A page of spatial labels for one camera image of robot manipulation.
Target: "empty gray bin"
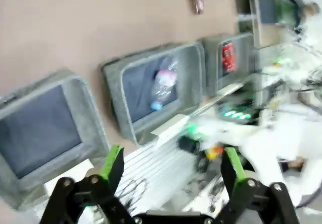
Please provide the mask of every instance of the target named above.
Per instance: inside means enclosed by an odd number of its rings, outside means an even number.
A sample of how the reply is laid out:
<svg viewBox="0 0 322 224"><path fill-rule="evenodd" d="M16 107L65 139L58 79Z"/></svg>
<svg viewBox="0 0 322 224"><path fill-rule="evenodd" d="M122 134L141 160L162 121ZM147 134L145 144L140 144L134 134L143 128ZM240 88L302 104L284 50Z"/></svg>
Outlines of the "empty gray bin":
<svg viewBox="0 0 322 224"><path fill-rule="evenodd" d="M150 109L151 88L160 64L177 61L177 83L161 111ZM200 43L166 45L102 66L122 136L145 144L149 133L179 113L188 114L202 101L204 52Z"/></svg>
<svg viewBox="0 0 322 224"><path fill-rule="evenodd" d="M69 70L2 98L0 139L0 196L13 208L46 199L44 183L109 151L92 93Z"/></svg>
<svg viewBox="0 0 322 224"><path fill-rule="evenodd" d="M222 50L225 43L232 42L236 53L236 69L224 73ZM244 79L254 72L257 52L251 33L236 36L211 36L202 39L205 50L205 88L207 95L214 97L217 92L231 83Z"/></svg>

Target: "beige floor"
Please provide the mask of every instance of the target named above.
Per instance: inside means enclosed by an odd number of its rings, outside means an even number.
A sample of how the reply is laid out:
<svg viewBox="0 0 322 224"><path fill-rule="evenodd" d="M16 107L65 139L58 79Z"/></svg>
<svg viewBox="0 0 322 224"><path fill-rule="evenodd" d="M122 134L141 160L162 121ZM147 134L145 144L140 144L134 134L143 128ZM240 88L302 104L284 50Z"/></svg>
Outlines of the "beige floor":
<svg viewBox="0 0 322 224"><path fill-rule="evenodd" d="M126 152L102 90L98 65L168 42L236 31L234 0L0 0L0 96L62 67L88 79L110 144Z"/></svg>

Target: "plastic bottle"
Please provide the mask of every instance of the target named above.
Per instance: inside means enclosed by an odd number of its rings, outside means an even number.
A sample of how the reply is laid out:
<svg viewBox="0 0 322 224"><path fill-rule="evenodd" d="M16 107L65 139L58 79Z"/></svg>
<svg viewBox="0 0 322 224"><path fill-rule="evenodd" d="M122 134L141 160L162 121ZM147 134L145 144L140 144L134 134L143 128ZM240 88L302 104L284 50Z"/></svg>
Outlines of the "plastic bottle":
<svg viewBox="0 0 322 224"><path fill-rule="evenodd" d="M150 107L152 110L160 111L170 97L177 82L177 65L177 60L172 57L166 57L162 61L151 90L152 103Z"/></svg>

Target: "screw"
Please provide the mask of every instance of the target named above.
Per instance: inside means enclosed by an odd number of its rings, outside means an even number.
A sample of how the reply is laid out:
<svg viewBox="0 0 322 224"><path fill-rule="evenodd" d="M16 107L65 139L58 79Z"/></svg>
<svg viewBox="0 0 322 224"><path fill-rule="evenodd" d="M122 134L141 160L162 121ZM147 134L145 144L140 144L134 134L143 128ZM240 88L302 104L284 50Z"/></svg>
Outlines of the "screw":
<svg viewBox="0 0 322 224"><path fill-rule="evenodd" d="M141 218L135 217L134 221L135 221L136 224L142 224L142 219Z"/></svg>
<svg viewBox="0 0 322 224"><path fill-rule="evenodd" d="M254 182L254 180L248 180L248 181L247 181L247 184L248 184L249 186L251 186L251 187L254 187L254 186L255 186L255 182Z"/></svg>
<svg viewBox="0 0 322 224"><path fill-rule="evenodd" d="M98 182L98 178L95 176L95 177L92 177L92 184L95 184Z"/></svg>
<svg viewBox="0 0 322 224"><path fill-rule="evenodd" d="M64 186L65 187L67 187L68 185L70 185L71 184L71 181L70 180L65 180L65 182L64 182Z"/></svg>
<svg viewBox="0 0 322 224"><path fill-rule="evenodd" d="M282 188L281 188L281 186L279 184L274 184L274 188L276 190L278 190L278 191L281 191L282 190Z"/></svg>
<svg viewBox="0 0 322 224"><path fill-rule="evenodd" d="M205 224L211 224L211 223L212 223L212 219L207 218L207 219L205 220Z"/></svg>

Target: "dark blue bin lining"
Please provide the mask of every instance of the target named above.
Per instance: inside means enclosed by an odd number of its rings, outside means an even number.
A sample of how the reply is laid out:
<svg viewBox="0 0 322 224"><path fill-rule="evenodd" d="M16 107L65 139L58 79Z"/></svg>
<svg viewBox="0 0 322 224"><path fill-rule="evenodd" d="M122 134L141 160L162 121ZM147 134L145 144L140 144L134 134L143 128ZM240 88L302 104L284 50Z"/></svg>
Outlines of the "dark blue bin lining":
<svg viewBox="0 0 322 224"><path fill-rule="evenodd" d="M123 89L132 123L152 113L152 87L156 73L161 69L161 63L172 63L173 57L168 55L157 60L129 68L123 73ZM173 87L172 92L165 105L176 100L177 90Z"/></svg>
<svg viewBox="0 0 322 224"><path fill-rule="evenodd" d="M0 153L18 179L81 143L62 87L0 120Z"/></svg>

